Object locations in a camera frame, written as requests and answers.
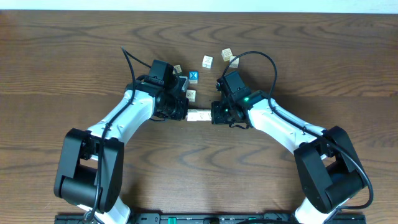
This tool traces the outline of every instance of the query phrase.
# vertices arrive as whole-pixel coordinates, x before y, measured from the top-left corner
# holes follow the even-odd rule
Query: wooden table
[[[275,99],[302,119],[350,135],[375,192],[368,223],[398,218],[398,17],[360,14],[3,11],[0,13],[0,223],[51,223],[81,212],[53,194],[65,134],[97,123],[131,81],[120,46],[141,60],[199,71],[199,108],[234,54],[259,50],[279,68]],[[213,67],[201,67],[204,55]],[[133,62],[136,74],[148,69]],[[270,63],[239,71],[268,91]],[[255,129],[145,122],[126,146],[121,198],[167,212],[294,210],[294,157]],[[364,203],[362,190],[350,205]]]

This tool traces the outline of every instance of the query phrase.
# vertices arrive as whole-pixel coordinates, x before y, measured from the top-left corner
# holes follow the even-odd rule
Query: white object
[[[187,121],[211,121],[211,111],[188,109]]]
[[[305,198],[301,206],[296,209],[294,213],[294,217],[297,219],[299,223],[305,224],[323,224],[323,222],[329,218],[330,215],[334,214],[335,210],[331,211],[328,214],[324,214],[319,212],[309,201],[308,198]]]
[[[176,69],[177,73],[182,73],[181,65],[175,65],[174,68]]]
[[[224,49],[221,51],[221,56],[223,57],[224,62],[229,62],[229,58],[232,56],[231,49]]]
[[[78,207],[85,211],[92,209],[86,205],[78,205]],[[126,224],[129,220],[130,212],[130,208],[122,202],[120,197],[118,197],[109,212],[105,212],[103,214],[95,212],[95,216],[106,224]]]
[[[188,98],[189,102],[195,102],[195,97],[197,92],[195,90],[187,90],[186,97]]]
[[[213,57],[206,56],[203,58],[203,62],[201,63],[204,68],[211,68],[211,64],[213,63]]]
[[[285,109],[281,108],[274,99],[271,99],[272,106],[284,115],[286,118],[294,121],[300,126],[306,126],[308,130],[313,131],[319,135],[322,135],[322,131],[325,130],[323,127],[314,126],[309,124],[302,119],[294,116]],[[277,116],[271,111],[268,105],[268,100],[264,99],[253,105],[248,111],[249,119],[251,124],[258,130],[264,131],[273,137],[276,141],[281,143],[291,153],[303,142],[312,142],[316,137],[303,133],[302,130],[284,121],[282,118]]]
[[[97,124],[88,128],[91,135],[101,137],[105,128],[105,124],[119,112],[119,110],[128,103],[132,95],[132,90],[124,93],[122,101]],[[155,109],[155,98],[149,96],[144,91],[136,90],[132,104],[128,106],[112,123],[109,131],[106,133],[106,139],[117,138],[119,141],[127,142],[136,132],[137,128],[146,120],[148,120]]]
[[[229,58],[229,61],[232,61],[232,59],[236,58],[235,56],[231,56]],[[237,58],[232,64],[229,66],[230,68],[237,68],[239,65],[239,58]]]

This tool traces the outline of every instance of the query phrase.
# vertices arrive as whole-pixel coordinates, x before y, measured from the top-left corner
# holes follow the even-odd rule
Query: white wall
[[[398,0],[0,0],[0,9],[398,13]]]

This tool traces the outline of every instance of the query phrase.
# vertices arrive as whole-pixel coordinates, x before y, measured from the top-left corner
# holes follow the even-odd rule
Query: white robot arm
[[[246,123],[246,129],[264,131],[295,156],[306,196],[294,213],[298,222],[322,224],[365,186],[370,191],[369,179],[343,129],[335,126],[326,130],[303,121],[263,91],[252,93],[237,71],[217,82],[222,99],[211,104],[213,124],[245,129],[237,124]],[[336,157],[336,162],[325,167],[322,160],[326,157]]]
[[[65,136],[54,194],[86,210],[84,222],[127,223],[131,211],[119,198],[124,145],[151,116],[181,120],[187,115],[188,99],[180,93],[188,80],[173,75],[173,69],[154,60],[149,75],[138,78],[144,81],[128,84],[121,102],[104,119]],[[98,161],[98,169],[81,165],[80,159]]]

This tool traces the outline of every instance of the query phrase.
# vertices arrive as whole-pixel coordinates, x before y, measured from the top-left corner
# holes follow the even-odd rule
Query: wooden block
[[[234,59],[235,56],[231,56],[231,58],[229,59],[229,61],[232,61],[232,59]],[[229,66],[230,68],[237,68],[239,65],[239,59],[236,59],[234,62],[232,62],[232,64]]]
[[[181,65],[175,65],[174,68],[176,69],[178,75],[181,76],[182,75]]]
[[[221,51],[221,56],[223,56],[224,62],[229,62],[229,58],[231,58],[232,55],[231,49],[224,49]]]
[[[189,102],[195,102],[195,97],[197,92],[195,90],[187,90],[186,97],[188,98]]]
[[[211,121],[211,111],[188,109],[187,121]]]
[[[213,57],[206,56],[203,58],[202,67],[211,68],[211,64],[213,63]]]

